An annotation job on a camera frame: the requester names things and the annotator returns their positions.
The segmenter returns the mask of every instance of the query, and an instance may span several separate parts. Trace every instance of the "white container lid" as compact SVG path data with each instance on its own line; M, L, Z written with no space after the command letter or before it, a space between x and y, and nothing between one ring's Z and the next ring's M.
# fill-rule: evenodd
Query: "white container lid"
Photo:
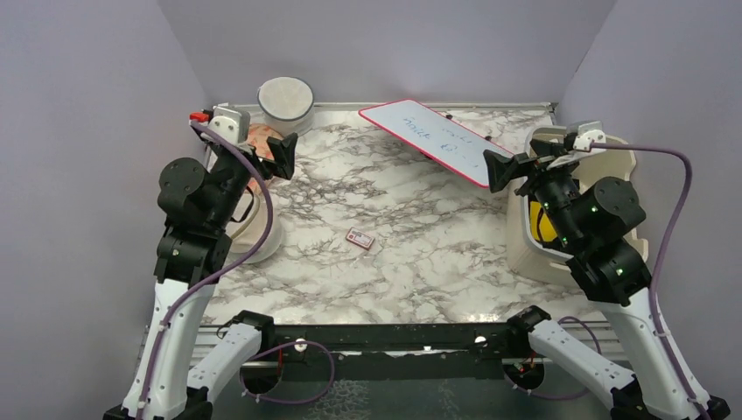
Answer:
M301 120L314 105L312 88L294 77L276 77L266 81L257 91L257 103L265 114L275 120Z

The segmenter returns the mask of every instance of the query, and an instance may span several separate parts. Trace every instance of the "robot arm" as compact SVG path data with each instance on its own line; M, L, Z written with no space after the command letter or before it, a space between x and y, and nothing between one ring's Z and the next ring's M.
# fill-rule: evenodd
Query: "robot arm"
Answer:
M211 119L211 132L228 138L227 143L236 144L245 138L248 114L217 107ZM157 246L151 329L129 393L104 419L209 418L212 402L228 378L260 349L261 328L236 323L212 354L191 371L188 369L200 322L218 277L213 283L204 282L217 276L224 265L231 245L225 227L251 177L250 170L236 155L241 153L264 179L274 175L290 179L297 139L296 134L284 140L269 138L274 161L261 160L252 147L233 154L223 145L209 143L217 157L211 171L189 157L177 159L163 169L157 204L167 219ZM157 356L154 364L153 355Z
M662 419L695 419L699 415L695 404L705 410L701 418L723 418L729 412L726 402L701 387L668 337L696 394L695 400L689 398L657 336L649 311L651 276L641 256L623 239L646 218L631 183L606 177L580 194L571 178L578 160L596 152L585 143L604 143L605 138L599 122L582 122L567 130L563 143L533 140L536 157L506 158L485 151L485 160L493 192L511 179L527 177L517 193L533 194L545 209L564 251L572 255L567 261L572 276L611 324L636 369L635 379L630 378L631 371L568 339L547 318L529 318L524 324L517 315L513 321L521 333L527 332L534 350L567 369L618 413L614 418L644 418L648 411Z

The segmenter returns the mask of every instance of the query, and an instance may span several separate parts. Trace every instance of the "whiteboard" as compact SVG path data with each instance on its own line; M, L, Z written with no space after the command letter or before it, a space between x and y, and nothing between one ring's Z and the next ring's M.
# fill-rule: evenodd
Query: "whiteboard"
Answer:
M489 178L482 153L489 150L502 156L513 156L509 151L411 99L365 108L358 114L483 188L489 187Z

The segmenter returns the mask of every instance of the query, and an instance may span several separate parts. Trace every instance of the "yellow object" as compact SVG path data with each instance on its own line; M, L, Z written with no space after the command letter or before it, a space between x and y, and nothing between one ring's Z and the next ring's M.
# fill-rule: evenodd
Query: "yellow object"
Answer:
M541 204L538 201L530 201L530 212L528 216L530 218L531 235L533 235L534 239L545 243L554 241L557 238L557 232L551 226L549 217L542 210Z

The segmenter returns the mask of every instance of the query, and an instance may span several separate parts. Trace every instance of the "gray floor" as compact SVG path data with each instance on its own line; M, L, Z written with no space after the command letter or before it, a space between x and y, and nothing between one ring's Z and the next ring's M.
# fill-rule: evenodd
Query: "gray floor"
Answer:
M323 383L283 383L272 396L298 399L312 396ZM570 393L578 383L561 368L547 366L540 390ZM396 419L608 419L608 411L593 395L571 402L548 402L513 391L504 381L342 381L313 404L279 406L249 397L234 378L214 407L214 420L396 420Z

